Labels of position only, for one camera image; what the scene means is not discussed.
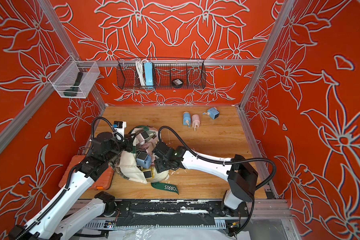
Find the white canvas tote bag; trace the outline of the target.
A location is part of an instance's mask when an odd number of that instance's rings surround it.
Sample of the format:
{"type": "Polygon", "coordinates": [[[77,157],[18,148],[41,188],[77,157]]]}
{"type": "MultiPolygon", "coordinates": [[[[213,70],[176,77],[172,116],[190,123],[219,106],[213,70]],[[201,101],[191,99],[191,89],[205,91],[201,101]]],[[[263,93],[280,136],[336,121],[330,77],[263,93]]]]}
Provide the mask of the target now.
{"type": "Polygon", "coordinates": [[[158,158],[153,150],[159,142],[158,130],[140,125],[130,131],[129,137],[132,140],[131,150],[124,150],[115,160],[110,161],[110,167],[123,179],[179,194],[177,186],[164,183],[169,178],[169,171],[159,173],[155,168],[158,158]]]}

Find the light blue small sharpener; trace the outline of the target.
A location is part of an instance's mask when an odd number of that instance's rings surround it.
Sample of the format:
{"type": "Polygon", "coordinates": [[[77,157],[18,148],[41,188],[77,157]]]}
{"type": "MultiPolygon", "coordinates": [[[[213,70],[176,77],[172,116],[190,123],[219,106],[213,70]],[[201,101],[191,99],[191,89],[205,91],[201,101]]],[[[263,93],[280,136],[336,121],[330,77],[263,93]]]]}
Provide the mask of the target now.
{"type": "Polygon", "coordinates": [[[136,163],[139,167],[149,169],[152,164],[152,157],[147,152],[140,151],[136,155],[136,163]]]}

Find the yellow pencil sharpener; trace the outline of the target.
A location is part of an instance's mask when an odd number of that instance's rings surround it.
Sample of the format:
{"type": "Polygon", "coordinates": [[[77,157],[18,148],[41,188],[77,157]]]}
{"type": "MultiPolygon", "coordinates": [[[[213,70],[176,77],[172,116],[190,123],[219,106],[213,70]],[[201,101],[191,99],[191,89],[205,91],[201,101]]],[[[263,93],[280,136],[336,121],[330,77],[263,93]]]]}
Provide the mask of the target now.
{"type": "Polygon", "coordinates": [[[142,172],[144,174],[145,179],[152,179],[155,176],[154,170],[152,168],[143,169],[142,172]]]}

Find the blue pencil sharpener pink cap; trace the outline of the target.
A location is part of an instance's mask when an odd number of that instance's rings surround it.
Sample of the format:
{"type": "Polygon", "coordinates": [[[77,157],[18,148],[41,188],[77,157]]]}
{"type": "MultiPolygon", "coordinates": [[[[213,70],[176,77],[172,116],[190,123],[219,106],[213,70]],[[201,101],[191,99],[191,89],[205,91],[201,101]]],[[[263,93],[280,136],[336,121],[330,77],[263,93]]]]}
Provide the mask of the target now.
{"type": "Polygon", "coordinates": [[[189,112],[184,112],[183,113],[183,125],[187,126],[188,128],[191,126],[192,124],[192,118],[189,112]]]}

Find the blue square pencil sharpener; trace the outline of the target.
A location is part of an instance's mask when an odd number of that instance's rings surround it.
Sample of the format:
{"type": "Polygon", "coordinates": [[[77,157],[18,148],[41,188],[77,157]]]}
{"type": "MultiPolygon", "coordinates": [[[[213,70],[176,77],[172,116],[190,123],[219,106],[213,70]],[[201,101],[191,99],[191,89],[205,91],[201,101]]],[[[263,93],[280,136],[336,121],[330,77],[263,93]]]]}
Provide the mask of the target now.
{"type": "Polygon", "coordinates": [[[216,118],[219,117],[220,112],[217,110],[217,108],[212,107],[212,108],[208,109],[206,112],[204,112],[203,115],[207,115],[211,119],[215,120],[216,118]]]}

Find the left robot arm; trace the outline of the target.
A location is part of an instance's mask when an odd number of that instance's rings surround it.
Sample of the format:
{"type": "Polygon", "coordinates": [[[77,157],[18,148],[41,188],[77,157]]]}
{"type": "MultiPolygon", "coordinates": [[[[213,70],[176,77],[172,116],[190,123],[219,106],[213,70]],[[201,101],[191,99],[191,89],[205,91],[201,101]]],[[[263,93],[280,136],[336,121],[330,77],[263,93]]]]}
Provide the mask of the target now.
{"type": "Polygon", "coordinates": [[[133,150],[134,137],[125,135],[126,122],[113,124],[96,117],[91,124],[91,146],[85,158],[71,168],[60,191],[25,225],[14,226],[11,240],[68,240],[92,219],[105,212],[114,213],[115,198],[99,193],[85,207],[66,216],[80,196],[109,168],[124,151],[133,150]]]}

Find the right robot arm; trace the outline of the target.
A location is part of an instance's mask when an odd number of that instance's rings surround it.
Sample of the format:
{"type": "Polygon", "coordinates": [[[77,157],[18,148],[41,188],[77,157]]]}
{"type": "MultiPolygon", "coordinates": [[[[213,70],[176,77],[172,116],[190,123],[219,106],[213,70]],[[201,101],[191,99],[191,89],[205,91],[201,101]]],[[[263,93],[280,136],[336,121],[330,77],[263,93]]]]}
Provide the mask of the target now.
{"type": "Polygon", "coordinates": [[[175,130],[168,126],[159,128],[158,138],[159,142],[153,150],[156,156],[155,169],[158,173],[178,169],[197,170],[228,182],[230,188],[224,195],[223,206],[231,210],[237,210],[243,202],[253,202],[255,192],[268,184],[277,172],[276,164],[266,158],[246,159],[241,155],[235,155],[233,158],[218,158],[195,152],[175,130]],[[172,132],[181,145],[176,149],[169,147],[162,140],[161,132],[164,129],[172,132]],[[264,162],[272,166],[269,176],[259,184],[257,183],[259,174],[251,165],[254,162],[264,162]]]}

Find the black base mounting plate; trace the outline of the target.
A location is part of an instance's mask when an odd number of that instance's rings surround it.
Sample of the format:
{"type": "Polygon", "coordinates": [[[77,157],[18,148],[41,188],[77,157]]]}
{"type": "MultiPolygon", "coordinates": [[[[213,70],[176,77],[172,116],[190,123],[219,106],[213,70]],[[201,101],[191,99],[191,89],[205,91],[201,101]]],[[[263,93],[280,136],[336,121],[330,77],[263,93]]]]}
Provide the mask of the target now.
{"type": "Polygon", "coordinates": [[[115,200],[121,216],[193,214],[211,217],[247,217],[245,202],[232,210],[219,199],[124,199],[115,200]]]}

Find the dark green tool in bin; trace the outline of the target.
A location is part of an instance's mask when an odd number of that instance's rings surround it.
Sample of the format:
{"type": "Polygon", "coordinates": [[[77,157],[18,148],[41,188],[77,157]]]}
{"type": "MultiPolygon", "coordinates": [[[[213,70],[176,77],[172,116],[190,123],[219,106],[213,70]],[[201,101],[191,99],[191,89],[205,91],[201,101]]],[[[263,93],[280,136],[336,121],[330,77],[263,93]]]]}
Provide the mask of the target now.
{"type": "Polygon", "coordinates": [[[78,92],[79,92],[78,89],[79,89],[79,85],[80,85],[82,77],[83,77],[83,72],[78,72],[73,86],[69,87],[68,89],[66,89],[64,91],[65,97],[75,97],[78,94],[78,92]]]}

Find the small black item in basket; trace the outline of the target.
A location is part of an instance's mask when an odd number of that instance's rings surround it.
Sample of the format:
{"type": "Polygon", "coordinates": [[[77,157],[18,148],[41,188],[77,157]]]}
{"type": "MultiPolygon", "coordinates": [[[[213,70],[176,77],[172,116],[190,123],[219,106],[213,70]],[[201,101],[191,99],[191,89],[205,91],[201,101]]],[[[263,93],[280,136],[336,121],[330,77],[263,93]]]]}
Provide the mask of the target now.
{"type": "Polygon", "coordinates": [[[181,79],[174,79],[171,82],[171,86],[173,88],[181,88],[183,85],[184,85],[184,82],[181,79]]]}

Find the light blue box in basket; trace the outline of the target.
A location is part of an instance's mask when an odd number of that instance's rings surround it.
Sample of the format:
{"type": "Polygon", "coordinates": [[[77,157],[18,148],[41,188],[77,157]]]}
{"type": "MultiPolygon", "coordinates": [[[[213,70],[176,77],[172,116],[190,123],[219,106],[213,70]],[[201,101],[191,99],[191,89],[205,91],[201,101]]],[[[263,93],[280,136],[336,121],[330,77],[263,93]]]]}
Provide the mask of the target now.
{"type": "Polygon", "coordinates": [[[150,62],[144,63],[144,71],[145,71],[145,80],[147,88],[153,88],[154,80],[153,80],[153,64],[150,62]]]}

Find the clear plastic wall bin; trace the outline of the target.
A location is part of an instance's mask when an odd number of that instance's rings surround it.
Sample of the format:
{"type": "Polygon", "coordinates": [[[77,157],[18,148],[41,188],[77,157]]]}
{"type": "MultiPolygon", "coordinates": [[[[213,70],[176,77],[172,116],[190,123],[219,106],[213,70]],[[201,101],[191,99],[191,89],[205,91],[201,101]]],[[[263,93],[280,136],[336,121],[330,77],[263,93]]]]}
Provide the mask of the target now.
{"type": "Polygon", "coordinates": [[[99,75],[100,69],[96,62],[81,62],[68,59],[48,77],[48,81],[61,98],[85,99],[88,97],[99,75]],[[75,97],[65,97],[64,91],[73,86],[78,72],[83,72],[78,94],[75,97]]]}

